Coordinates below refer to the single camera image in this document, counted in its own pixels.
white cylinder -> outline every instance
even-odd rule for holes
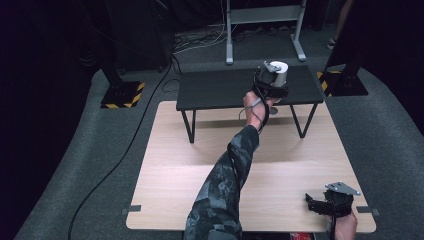
[[[289,66],[286,63],[283,62],[271,62],[272,66],[280,67],[281,70],[277,71],[278,73],[277,79],[275,79],[274,87],[282,87],[284,84],[286,84],[286,78],[287,78],[287,70],[289,69]]]

light wooden tabletop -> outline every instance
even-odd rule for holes
[[[295,106],[301,126],[312,105]],[[324,201],[325,184],[343,181],[362,193],[325,103],[319,104],[308,134],[300,139],[288,106],[270,116],[242,189],[240,221],[244,231],[324,232],[322,216],[308,210],[305,193]],[[129,212],[130,229],[184,230],[194,199],[228,142],[244,126],[241,109],[197,112],[196,141],[190,144],[176,102],[160,103]],[[363,194],[353,211],[358,232],[376,229]]]

camouflage sleeve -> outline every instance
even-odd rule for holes
[[[244,127],[234,136],[200,189],[187,217],[185,240],[241,239],[240,190],[258,145],[259,135],[252,126]]]

gray carpet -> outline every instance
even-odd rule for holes
[[[308,58],[303,63],[290,43],[291,30],[236,42],[231,67],[225,65],[225,41],[175,56],[183,73],[254,68],[263,60],[279,60],[308,65],[315,75],[327,62],[330,51],[325,45],[333,32],[334,26],[321,32],[302,30],[300,40]],[[130,230],[122,213],[132,199],[157,106],[176,100],[178,94],[172,90],[178,88],[173,79],[179,75],[171,69],[152,97],[163,76],[165,72],[127,73],[122,77],[125,81],[146,83],[139,104],[129,109],[101,109],[109,84],[101,71],[95,74],[75,136],[16,239],[66,239],[80,203],[118,163],[80,209],[72,239],[181,239],[181,232]],[[325,99],[363,193],[370,207],[381,214],[375,217],[377,231],[359,234],[357,239],[424,239],[423,135],[381,81],[363,69],[359,77],[369,96]],[[317,237],[327,239],[324,234]]]

black device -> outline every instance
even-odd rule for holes
[[[276,86],[275,80],[278,77],[277,71],[281,68],[273,66],[264,61],[264,66],[258,67],[258,70],[253,73],[253,85],[252,90],[258,96],[265,106],[265,119],[262,121],[262,126],[268,122],[269,118],[269,107],[266,104],[268,98],[285,98],[289,94],[289,88],[287,83],[282,86]]]
[[[328,188],[324,192],[325,202],[314,200],[307,193],[305,194],[305,200],[308,202],[310,211],[331,217],[327,235],[331,240],[334,240],[336,219],[347,216],[352,212],[353,195],[359,196],[361,193],[343,182],[326,184],[325,187]]]

